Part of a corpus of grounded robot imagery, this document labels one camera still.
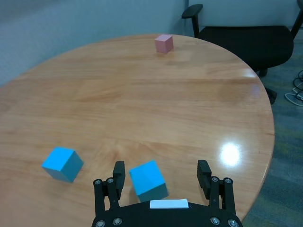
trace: wall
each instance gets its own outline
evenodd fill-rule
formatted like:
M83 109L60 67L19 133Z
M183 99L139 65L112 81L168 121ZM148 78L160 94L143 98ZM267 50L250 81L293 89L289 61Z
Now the wall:
M0 86L76 47L123 35L182 34L187 0L2 0Z
M200 26L292 26L300 11L297 0L189 0L198 3Z

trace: wood grain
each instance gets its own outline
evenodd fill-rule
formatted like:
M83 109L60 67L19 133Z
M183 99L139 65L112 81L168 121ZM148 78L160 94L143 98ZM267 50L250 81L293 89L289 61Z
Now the wood grain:
M92 181L155 159L170 199L207 204L198 159L234 180L243 219L263 184L274 145L265 89L238 57L174 35L107 40L46 61L0 88L0 226L90 226ZM74 183L41 164L54 146L74 148L84 167ZM129 175L120 205L136 203Z

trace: blue cube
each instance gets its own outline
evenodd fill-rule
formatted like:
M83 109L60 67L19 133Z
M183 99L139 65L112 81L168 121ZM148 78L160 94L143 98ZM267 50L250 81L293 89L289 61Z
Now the blue cube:
M168 196L165 180L155 160L131 169L129 174L141 202Z
M83 161L73 149L55 147L42 168L54 179L73 182L83 166Z

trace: bolt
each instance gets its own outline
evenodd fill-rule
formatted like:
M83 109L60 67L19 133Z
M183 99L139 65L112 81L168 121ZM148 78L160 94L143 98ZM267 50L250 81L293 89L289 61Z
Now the bolt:
M235 220L232 220L232 219L228 220L228 224L229 224L230 227L238 227L239 226L239 224Z
M98 221L96 223L96 227L104 227L105 226L105 221Z
M215 226L220 224L220 220L216 217L210 218L210 222L213 223Z
M113 224L115 225L115 226L118 226L118 225L120 225L122 223L122 219L121 218L115 218L114 220L113 220Z

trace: gray carpet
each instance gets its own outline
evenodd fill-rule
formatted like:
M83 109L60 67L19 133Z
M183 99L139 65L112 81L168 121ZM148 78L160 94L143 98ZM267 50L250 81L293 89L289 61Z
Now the gray carpet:
M271 166L261 192L244 219L245 227L303 226L303 107L284 98L303 70L303 35L285 64L268 70L264 85L278 93L272 105L276 141Z

